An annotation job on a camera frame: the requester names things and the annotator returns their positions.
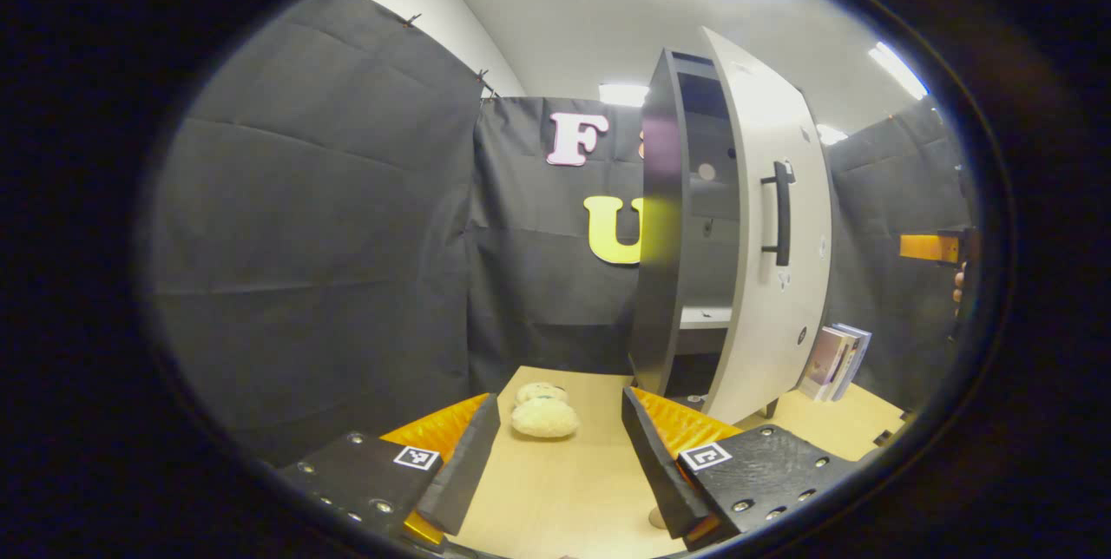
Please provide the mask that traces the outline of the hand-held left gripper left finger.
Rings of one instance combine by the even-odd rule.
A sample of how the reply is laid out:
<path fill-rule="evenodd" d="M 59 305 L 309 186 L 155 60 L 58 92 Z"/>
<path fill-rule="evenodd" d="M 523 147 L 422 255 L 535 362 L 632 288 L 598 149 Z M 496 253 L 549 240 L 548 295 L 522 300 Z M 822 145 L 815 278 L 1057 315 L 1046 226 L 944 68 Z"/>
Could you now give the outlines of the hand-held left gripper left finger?
<path fill-rule="evenodd" d="M 501 425 L 496 395 L 479 395 L 386 435 L 351 430 L 278 475 L 346 528 L 436 555 L 459 535 Z"/>

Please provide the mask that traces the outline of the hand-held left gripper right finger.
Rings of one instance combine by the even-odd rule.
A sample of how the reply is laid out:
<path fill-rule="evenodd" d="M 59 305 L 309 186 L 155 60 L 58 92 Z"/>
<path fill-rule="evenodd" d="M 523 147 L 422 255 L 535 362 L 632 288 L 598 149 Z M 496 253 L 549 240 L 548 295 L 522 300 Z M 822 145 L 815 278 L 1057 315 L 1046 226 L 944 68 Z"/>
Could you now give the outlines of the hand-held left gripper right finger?
<path fill-rule="evenodd" d="M 739 430 L 635 386 L 622 422 L 667 532 L 690 552 L 755 536 L 855 471 L 785 428 Z"/>

